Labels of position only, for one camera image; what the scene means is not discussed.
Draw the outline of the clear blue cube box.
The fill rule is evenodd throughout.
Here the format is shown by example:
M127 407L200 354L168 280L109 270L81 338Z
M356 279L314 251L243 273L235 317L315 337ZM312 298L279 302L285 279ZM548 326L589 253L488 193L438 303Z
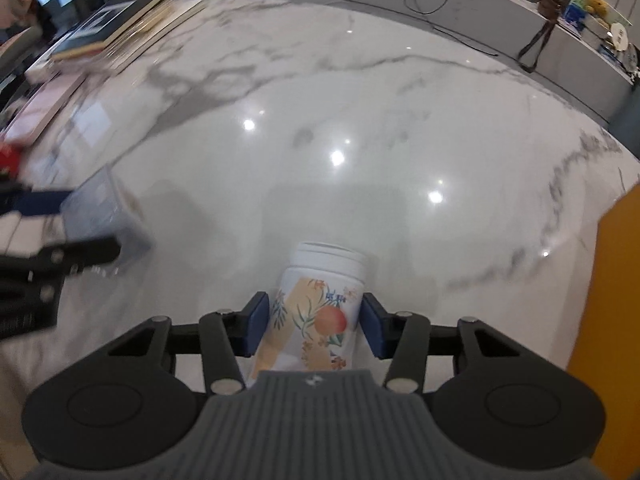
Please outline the clear blue cube box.
M89 238L114 236L120 253L110 264L115 269L130 266L153 247L139 201L103 166L61 204L66 240L79 242Z

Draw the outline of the white floral canister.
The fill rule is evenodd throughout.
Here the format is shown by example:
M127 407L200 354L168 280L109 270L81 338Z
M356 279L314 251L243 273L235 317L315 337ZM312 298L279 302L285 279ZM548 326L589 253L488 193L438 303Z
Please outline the white floral canister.
M349 370L367 259L319 242L297 245L271 301L249 382L261 372Z

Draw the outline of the pink book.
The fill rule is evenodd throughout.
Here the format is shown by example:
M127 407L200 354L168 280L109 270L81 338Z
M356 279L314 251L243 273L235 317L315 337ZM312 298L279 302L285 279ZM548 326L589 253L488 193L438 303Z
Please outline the pink book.
M62 74L43 84L1 133L14 148L29 148L85 81L86 75Z

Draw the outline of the orange rimmed storage box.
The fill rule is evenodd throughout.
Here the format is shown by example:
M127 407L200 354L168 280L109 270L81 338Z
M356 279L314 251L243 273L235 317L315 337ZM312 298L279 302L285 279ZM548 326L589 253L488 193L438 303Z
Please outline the orange rimmed storage box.
M611 479L639 472L639 189L601 219L568 371L600 396L604 434L594 463Z

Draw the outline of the dark book on table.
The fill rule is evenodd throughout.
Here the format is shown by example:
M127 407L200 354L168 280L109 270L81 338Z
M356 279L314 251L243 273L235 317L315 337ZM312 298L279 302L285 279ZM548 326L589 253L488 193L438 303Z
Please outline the dark book on table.
M163 0L110 0L52 51L55 61L103 51Z

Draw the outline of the yellow plush toy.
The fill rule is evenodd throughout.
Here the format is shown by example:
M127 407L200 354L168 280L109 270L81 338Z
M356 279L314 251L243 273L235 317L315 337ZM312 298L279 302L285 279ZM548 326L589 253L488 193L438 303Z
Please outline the yellow plush toy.
M608 4L604 0L584 0L584 9L588 14L605 20L608 16Z

